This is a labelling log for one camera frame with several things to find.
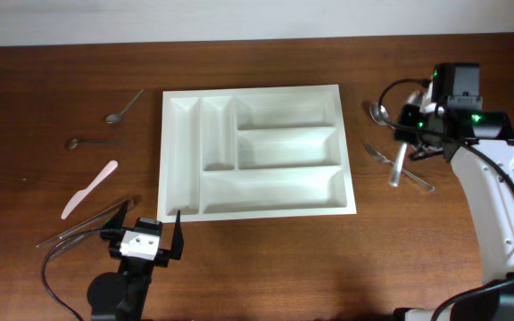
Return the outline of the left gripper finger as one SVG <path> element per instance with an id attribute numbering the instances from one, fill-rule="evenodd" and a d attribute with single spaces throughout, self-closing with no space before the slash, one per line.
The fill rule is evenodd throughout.
<path id="1" fill-rule="evenodd" d="M 170 258 L 174 260 L 181 260 L 184 249 L 184 236 L 181 227 L 181 211 L 179 210 L 176 215 L 172 242 L 170 247 Z"/>
<path id="2" fill-rule="evenodd" d="M 122 225 L 129 210 L 129 200 L 124 201 L 118 211 L 102 226 L 100 238 L 103 241 L 115 240 L 122 231 Z"/>

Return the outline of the steel tablespoon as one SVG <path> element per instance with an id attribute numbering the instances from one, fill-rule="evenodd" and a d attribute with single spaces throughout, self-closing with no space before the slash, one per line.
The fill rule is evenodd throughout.
<path id="1" fill-rule="evenodd" d="M 392 121 L 390 119 L 389 114 L 384 106 L 379 104 L 378 102 L 373 102 L 369 106 L 369 114 L 370 117 L 380 126 L 388 126 L 390 128 L 394 128 L 391 125 Z"/>
<path id="2" fill-rule="evenodd" d="M 405 153 L 407 152 L 408 144 L 401 143 L 398 153 L 394 161 L 394 165 L 389 173 L 388 184 L 392 187 L 398 187 L 402 175 L 403 162 Z"/>

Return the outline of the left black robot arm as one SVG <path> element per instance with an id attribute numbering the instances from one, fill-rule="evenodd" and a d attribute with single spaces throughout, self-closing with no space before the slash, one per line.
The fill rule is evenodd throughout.
<path id="1" fill-rule="evenodd" d="M 100 238 L 108 243 L 110 256 L 120 264 L 117 271 L 102 273 L 88 286 L 87 301 L 93 320 L 140 320 L 153 270 L 182 257 L 185 241 L 180 211 L 171 245 L 163 249 L 161 221 L 138 218 L 132 228 L 123 226 L 129 205 L 129 200 L 124 201 L 102 226 Z"/>

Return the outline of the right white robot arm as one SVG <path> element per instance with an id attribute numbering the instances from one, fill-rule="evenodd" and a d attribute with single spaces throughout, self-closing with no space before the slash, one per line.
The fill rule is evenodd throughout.
<path id="1" fill-rule="evenodd" d="M 481 286 L 434 309 L 398 308 L 395 320 L 514 320 L 514 129 L 484 111 L 480 67 L 444 62 L 392 123 L 400 149 L 389 176 L 398 186 L 405 159 L 436 156 L 451 165 L 466 196 L 483 265 Z"/>

